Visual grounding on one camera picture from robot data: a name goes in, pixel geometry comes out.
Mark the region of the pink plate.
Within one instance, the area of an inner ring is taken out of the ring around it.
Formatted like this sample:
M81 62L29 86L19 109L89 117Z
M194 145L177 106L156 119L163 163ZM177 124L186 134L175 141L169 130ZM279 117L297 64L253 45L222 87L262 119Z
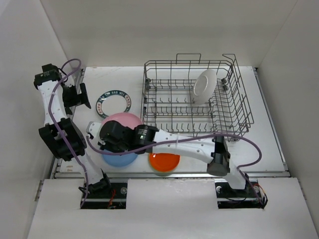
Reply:
M108 116L102 121L102 124L105 124L109 121L116 121L125 127L134 129L135 127L142 125L142 120L132 113L116 113L111 116Z

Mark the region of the blue plate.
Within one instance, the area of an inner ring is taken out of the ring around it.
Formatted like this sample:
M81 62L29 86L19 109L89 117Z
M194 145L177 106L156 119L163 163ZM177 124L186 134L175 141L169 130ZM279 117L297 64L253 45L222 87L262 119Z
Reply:
M137 154L131 153L131 154L125 154L125 155L105 155L102 154L103 160L113 166L113 167L126 167L133 163L136 158Z

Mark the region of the white plate dark patterned rim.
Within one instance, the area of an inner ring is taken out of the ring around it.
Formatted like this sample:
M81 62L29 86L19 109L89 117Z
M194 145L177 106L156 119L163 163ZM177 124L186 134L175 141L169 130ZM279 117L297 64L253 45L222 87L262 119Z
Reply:
M95 110L99 117L105 119L116 113L127 113L131 106L132 100L128 93L122 90L111 90L97 99Z

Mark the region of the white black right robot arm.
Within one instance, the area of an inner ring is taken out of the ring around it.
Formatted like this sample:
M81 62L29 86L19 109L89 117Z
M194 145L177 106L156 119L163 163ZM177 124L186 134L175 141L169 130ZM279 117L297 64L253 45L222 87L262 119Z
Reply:
M96 137L100 149L113 153L168 153L200 160L206 163L208 174L228 182L234 195L243 196L249 190L249 184L230 160L231 155L222 135L187 137L145 124L129 128L112 120L99 127Z

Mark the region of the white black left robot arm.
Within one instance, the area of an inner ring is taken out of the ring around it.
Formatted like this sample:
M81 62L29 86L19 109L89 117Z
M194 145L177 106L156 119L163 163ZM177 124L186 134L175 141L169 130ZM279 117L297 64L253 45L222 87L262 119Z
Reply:
M104 198L111 193L110 180L91 160L84 135L70 118L72 107L91 108L86 86L83 83L79 87L68 86L65 84L67 78L62 69L52 64L43 65L42 73L35 75L34 86L41 93L45 109L44 126L38 132L56 158L74 162L82 168L86 184L80 191L86 196Z

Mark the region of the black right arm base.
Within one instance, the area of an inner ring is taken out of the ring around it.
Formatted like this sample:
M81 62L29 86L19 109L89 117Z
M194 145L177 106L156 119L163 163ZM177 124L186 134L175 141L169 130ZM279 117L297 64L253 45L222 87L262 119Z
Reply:
M219 209L264 209L268 196L258 181L246 184L244 190L232 189L227 182L215 183L217 206Z

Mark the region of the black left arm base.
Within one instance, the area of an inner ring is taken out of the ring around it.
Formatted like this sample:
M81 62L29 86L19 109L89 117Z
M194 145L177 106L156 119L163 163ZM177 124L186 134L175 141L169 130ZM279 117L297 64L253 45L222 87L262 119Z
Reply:
M127 182L113 182L112 189L104 190L97 194L88 195L86 200L82 197L81 209L105 209L105 210L122 210L126 209L128 184Z

